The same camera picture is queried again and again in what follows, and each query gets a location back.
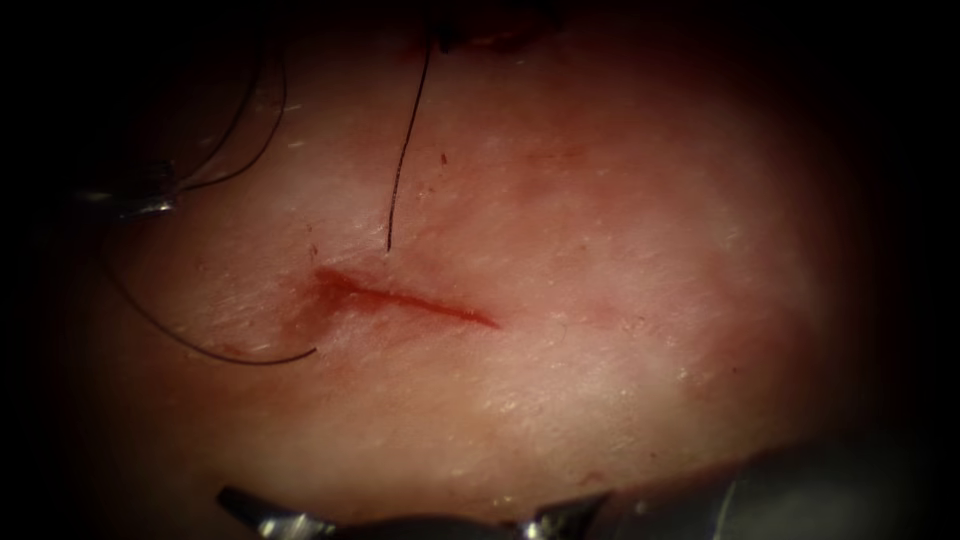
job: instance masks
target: skin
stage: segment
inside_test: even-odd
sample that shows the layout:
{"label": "skin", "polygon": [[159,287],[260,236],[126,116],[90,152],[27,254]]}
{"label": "skin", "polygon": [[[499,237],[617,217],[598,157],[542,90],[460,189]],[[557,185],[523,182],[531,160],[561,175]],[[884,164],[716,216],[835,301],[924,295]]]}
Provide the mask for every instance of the skin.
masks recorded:
{"label": "skin", "polygon": [[[434,50],[405,150],[418,14],[304,10],[254,167],[59,240],[49,420],[102,535],[248,538],[225,484],[340,522],[519,519],[890,409],[872,270],[893,255],[842,102],[730,29],[565,9],[520,47],[491,47],[516,26],[494,17]],[[199,163],[250,73],[231,39],[121,153]],[[263,144],[265,66],[198,181]]]}

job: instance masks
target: black suture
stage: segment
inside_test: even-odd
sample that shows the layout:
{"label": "black suture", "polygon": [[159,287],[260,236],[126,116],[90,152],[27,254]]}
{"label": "black suture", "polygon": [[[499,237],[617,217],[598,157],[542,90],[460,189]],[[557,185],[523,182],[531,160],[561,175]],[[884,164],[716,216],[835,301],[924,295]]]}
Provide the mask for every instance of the black suture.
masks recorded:
{"label": "black suture", "polygon": [[221,176],[220,178],[214,178],[213,180],[209,180],[207,182],[194,184],[192,186],[185,186],[182,189],[182,191],[192,191],[195,189],[209,187],[215,184],[221,184],[223,182],[226,182],[227,180],[232,180],[233,178],[236,178],[241,174],[249,171],[254,165],[257,164],[258,161],[260,161],[260,158],[263,157],[263,154],[267,152],[267,148],[270,147],[270,143],[273,141],[273,137],[274,135],[276,135],[277,129],[280,128],[280,122],[283,121],[283,111],[284,109],[287,108],[287,68],[286,68],[286,62],[284,61],[284,58],[283,58],[282,50],[277,53],[277,62],[280,65],[280,80],[281,80],[281,88],[282,88],[282,97],[280,98],[280,112],[277,114],[277,119],[274,121],[273,127],[270,128],[270,133],[267,135],[267,139],[263,142],[263,146],[261,146],[260,150],[257,151],[257,154],[253,156],[253,159],[248,161],[246,165],[237,169],[236,171],[226,174],[224,176]]}
{"label": "black suture", "polygon": [[[267,39],[267,38],[266,38],[266,32],[264,32],[264,36],[263,36],[264,42],[266,41],[266,39]],[[264,51],[265,48],[266,48],[265,45],[261,46],[261,49],[260,49],[261,52]],[[203,183],[203,184],[197,184],[197,185],[185,187],[185,188],[183,188],[184,191],[186,191],[186,190],[193,190],[193,189],[197,189],[197,188],[200,188],[200,187],[206,187],[206,186],[209,186],[209,185],[212,185],[212,184],[216,184],[216,183],[220,183],[220,182],[225,182],[226,180],[229,180],[230,178],[233,178],[233,177],[235,177],[235,176],[237,176],[237,175],[240,175],[240,174],[242,174],[243,172],[245,172],[245,171],[247,171],[248,169],[250,169],[250,167],[252,167],[252,166],[260,159],[260,157],[264,154],[264,152],[266,152],[267,147],[270,145],[270,141],[273,139],[273,136],[274,136],[274,134],[276,133],[277,128],[280,126],[280,121],[281,121],[282,118],[283,118],[283,110],[286,108],[286,104],[287,104],[287,72],[286,72],[286,65],[285,65],[285,63],[284,63],[284,56],[283,56],[283,48],[282,48],[282,47],[281,47],[280,50],[277,52],[277,54],[278,54],[278,61],[279,61],[279,65],[280,65],[280,77],[281,77],[281,81],[282,81],[283,96],[282,96],[281,103],[280,103],[280,114],[277,115],[277,120],[276,120],[276,122],[274,123],[273,129],[270,131],[270,135],[267,137],[267,140],[266,140],[266,142],[264,143],[263,148],[261,148],[260,151],[257,153],[257,155],[256,155],[249,163],[247,163],[247,165],[245,165],[244,167],[242,167],[240,170],[238,170],[238,171],[236,171],[236,172],[234,172],[234,173],[231,173],[231,174],[229,174],[229,175],[226,175],[226,176],[224,176],[224,177],[222,177],[222,178],[218,178],[218,179],[216,179],[216,180],[211,180],[211,181],[205,182],[205,183]],[[262,72],[262,60],[263,60],[263,58],[261,57],[260,60],[261,60],[261,61],[258,63],[258,73]],[[259,75],[253,79],[253,84],[254,84],[254,85],[256,84],[256,82],[258,81],[258,79],[259,79]],[[245,106],[245,104],[242,103],[242,104],[241,104],[241,108],[240,108],[240,111],[241,111],[241,112],[242,112],[244,106]],[[97,249],[94,258],[96,259],[96,262],[97,262],[98,265],[100,266],[100,270],[101,270],[101,272],[103,272],[103,275],[106,277],[107,281],[109,281],[109,282],[111,283],[111,285],[112,285],[113,288],[117,291],[117,293],[124,299],[124,301],[126,301],[126,303],[127,303],[131,308],[133,308],[134,311],[137,312],[137,314],[139,314],[141,317],[143,317],[144,320],[146,320],[148,323],[150,323],[151,325],[153,325],[153,327],[156,328],[157,330],[159,330],[160,333],[162,333],[163,335],[165,335],[165,336],[167,336],[168,338],[172,339],[172,340],[175,341],[176,343],[179,343],[180,345],[182,345],[182,346],[184,346],[184,347],[186,347],[186,348],[188,348],[188,349],[190,349],[190,350],[192,350],[192,351],[194,351],[194,352],[196,352],[196,353],[198,353],[198,354],[201,354],[201,355],[206,356],[206,357],[208,357],[208,358],[212,358],[212,359],[214,359],[214,360],[219,360],[219,361],[221,361],[221,362],[226,362],[226,363],[228,363],[228,364],[234,364],[234,365],[239,365],[239,366],[252,366],[252,367],[277,366],[277,365],[281,365],[281,364],[289,364],[289,363],[292,363],[292,362],[296,362],[296,361],[298,361],[298,360],[302,360],[302,359],[304,359],[304,358],[306,358],[306,357],[308,357],[308,356],[310,356],[310,355],[312,355],[312,354],[314,354],[314,353],[317,352],[317,348],[316,348],[316,347],[313,347],[313,348],[311,348],[311,349],[308,350],[308,351],[302,352],[302,353],[300,353],[300,354],[296,354],[296,355],[294,355],[294,356],[289,356],[289,357],[285,357],[285,358],[277,358],[277,359],[274,359],[274,360],[256,361],[256,360],[244,360],[244,359],[242,359],[242,358],[233,358],[233,357],[230,357],[230,356],[225,356],[225,355],[222,355],[222,354],[219,354],[219,353],[216,353],[216,352],[213,352],[213,351],[209,351],[209,350],[207,350],[207,349],[204,349],[203,347],[200,347],[199,345],[196,345],[196,344],[194,344],[194,343],[191,343],[191,342],[188,341],[186,338],[180,336],[179,334],[177,334],[176,332],[174,332],[174,331],[171,330],[170,328],[167,328],[166,326],[164,326],[159,320],[156,319],[156,317],[154,317],[153,315],[151,315],[143,306],[140,305],[139,302],[137,302],[137,300],[136,300],[136,298],[134,298],[133,294],[130,293],[130,291],[126,288],[126,286],[125,286],[125,285],[123,284],[123,282],[120,280],[120,277],[117,276],[116,273],[113,272],[113,269],[110,267],[110,264],[109,264],[109,262],[107,261],[107,258],[104,256],[104,244],[105,244],[105,243],[106,243],[106,232],[104,232],[103,235],[102,235],[102,240],[101,240],[100,246],[99,246],[99,248]]]}
{"label": "black suture", "polygon": [[210,160],[213,159],[217,153],[223,149],[223,146],[227,143],[227,140],[230,139],[230,136],[233,135],[233,132],[237,129],[237,124],[240,123],[240,117],[243,116],[243,112],[246,110],[247,105],[250,103],[250,100],[253,98],[254,91],[257,88],[257,83],[260,82],[260,77],[263,73],[263,61],[264,61],[264,48],[266,43],[266,36],[261,36],[260,46],[257,48],[256,55],[256,67],[253,70],[253,74],[250,77],[250,82],[247,83],[247,89],[244,91],[243,99],[240,100],[240,104],[237,106],[236,112],[233,113],[233,117],[230,118],[230,123],[227,125],[227,129],[220,136],[220,139],[217,141],[217,144],[213,147],[210,152],[207,153],[207,156],[200,161],[200,164],[197,165],[190,174],[185,175],[180,181],[189,182],[194,175],[203,170],[204,167],[210,163]]}
{"label": "black suture", "polygon": [[423,56],[423,71],[420,72],[420,84],[417,86],[417,97],[413,101],[413,111],[410,113],[410,123],[407,124],[407,134],[403,139],[403,148],[400,149],[400,159],[397,161],[397,173],[393,177],[393,195],[390,197],[390,217],[387,219],[387,253],[393,247],[393,216],[397,209],[397,192],[400,189],[400,170],[403,169],[403,157],[407,154],[407,146],[413,134],[413,124],[417,120],[417,109],[420,108],[420,96],[423,95],[423,84],[427,79],[427,68],[430,67],[430,26],[429,21],[424,32],[426,52]]}
{"label": "black suture", "polygon": [[186,338],[180,336],[170,328],[167,328],[166,326],[164,326],[163,323],[157,320],[156,317],[151,315],[150,312],[148,312],[143,306],[140,305],[139,302],[137,302],[136,298],[133,297],[133,294],[130,293],[127,287],[120,280],[120,277],[113,272],[112,268],[110,268],[110,264],[107,262],[107,259],[103,254],[103,243],[101,243],[100,249],[97,250],[95,259],[100,266],[100,271],[103,272],[103,275],[107,278],[107,281],[109,281],[110,284],[113,285],[117,293],[124,299],[124,301],[127,302],[128,305],[130,305],[130,307],[133,308],[134,311],[137,312],[138,315],[143,317],[148,323],[153,325],[153,327],[159,330],[160,333],[162,333],[163,335],[167,336],[173,341],[179,343],[180,345],[183,345],[184,347],[196,353],[202,354],[209,358],[213,358],[214,360],[220,360],[222,362],[226,362],[228,364],[236,364],[241,366],[276,366],[280,364],[289,364],[291,362],[296,362],[297,360],[301,360],[317,352],[317,348],[314,347],[309,351],[306,351],[294,356],[286,357],[286,358],[256,361],[256,360],[243,360],[241,358],[233,358],[230,356],[225,356],[225,355],[204,349],[199,345],[191,343]]}

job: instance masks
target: skin surface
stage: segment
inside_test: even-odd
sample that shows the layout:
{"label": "skin surface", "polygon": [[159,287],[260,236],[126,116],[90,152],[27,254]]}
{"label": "skin surface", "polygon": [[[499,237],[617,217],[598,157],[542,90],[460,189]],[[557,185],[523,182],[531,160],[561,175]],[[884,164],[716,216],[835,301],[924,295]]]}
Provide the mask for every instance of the skin surface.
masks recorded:
{"label": "skin surface", "polygon": [[[434,43],[409,139],[419,12],[291,8],[188,184],[255,165],[58,244],[48,389],[101,534],[249,538],[224,484],[519,519],[888,410],[846,102],[731,28],[561,7]],[[209,32],[121,155],[191,171],[223,135],[257,43]]]}

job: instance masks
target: wound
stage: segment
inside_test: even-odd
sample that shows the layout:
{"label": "wound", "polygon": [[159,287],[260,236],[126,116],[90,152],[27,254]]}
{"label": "wound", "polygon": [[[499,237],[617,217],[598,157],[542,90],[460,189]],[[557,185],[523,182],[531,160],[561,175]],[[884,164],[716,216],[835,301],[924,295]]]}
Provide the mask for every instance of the wound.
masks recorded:
{"label": "wound", "polygon": [[352,277],[337,270],[319,268],[313,274],[308,294],[315,303],[327,306],[325,311],[328,313],[347,309],[376,313],[395,306],[440,315],[451,321],[478,324],[497,330],[501,328],[491,317],[476,309],[416,294],[377,288],[364,281],[366,280],[359,276]]}

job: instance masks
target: red blood stain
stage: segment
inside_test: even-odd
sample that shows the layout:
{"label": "red blood stain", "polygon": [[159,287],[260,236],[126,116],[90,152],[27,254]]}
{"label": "red blood stain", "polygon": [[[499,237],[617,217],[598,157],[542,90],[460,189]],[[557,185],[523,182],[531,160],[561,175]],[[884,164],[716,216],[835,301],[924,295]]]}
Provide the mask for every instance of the red blood stain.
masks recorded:
{"label": "red blood stain", "polygon": [[324,297],[332,305],[349,303],[354,309],[376,311],[385,306],[400,306],[423,310],[437,315],[453,317],[468,323],[499,330],[500,325],[490,317],[473,309],[452,307],[442,302],[428,300],[410,294],[379,290],[361,285],[358,280],[329,268],[318,269],[315,274],[317,289],[314,293]]}

